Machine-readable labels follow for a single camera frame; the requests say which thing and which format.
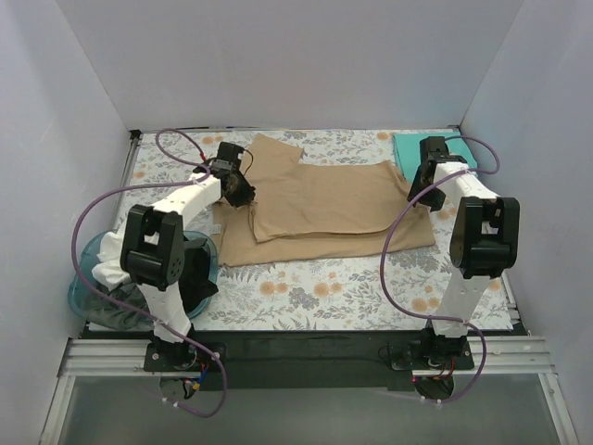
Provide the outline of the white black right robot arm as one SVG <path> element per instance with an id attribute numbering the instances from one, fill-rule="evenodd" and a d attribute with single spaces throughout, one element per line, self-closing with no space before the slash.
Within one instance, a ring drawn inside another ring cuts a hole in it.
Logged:
<path id="1" fill-rule="evenodd" d="M 461 362 L 470 366 L 467 333 L 489 283 L 517 258 L 520 204 L 483 185 L 465 158 L 449 152 L 444 136 L 420 142 L 420 159 L 408 201 L 431 211 L 448 199 L 456 207 L 449 242 L 452 273 L 433 318 L 409 345 L 407 357 L 429 368 Z"/>

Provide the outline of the tan t shirt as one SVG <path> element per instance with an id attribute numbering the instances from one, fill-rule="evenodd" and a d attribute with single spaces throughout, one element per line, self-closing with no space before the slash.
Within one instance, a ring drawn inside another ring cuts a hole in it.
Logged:
<path id="1" fill-rule="evenodd" d="M 254 201 L 213 208 L 221 265 L 364 257 L 435 243 L 427 209 L 406 208 L 410 185 L 392 161 L 307 164 L 302 148 L 262 133 L 249 150 Z"/>

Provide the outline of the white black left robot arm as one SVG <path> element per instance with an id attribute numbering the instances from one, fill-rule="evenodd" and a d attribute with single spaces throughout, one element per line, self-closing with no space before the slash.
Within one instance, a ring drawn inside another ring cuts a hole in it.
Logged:
<path id="1" fill-rule="evenodd" d="M 186 339 L 193 331 L 190 314 L 213 297 L 216 249 L 205 235 L 184 230 L 209 205 L 223 199 L 235 208 L 251 204 L 256 189 L 242 165 L 248 150 L 222 142 L 215 157 L 194 169 L 190 184 L 150 205 L 128 212 L 120 267 L 138 285 L 154 317 L 152 341 L 157 355 L 179 371 L 198 356 Z"/>

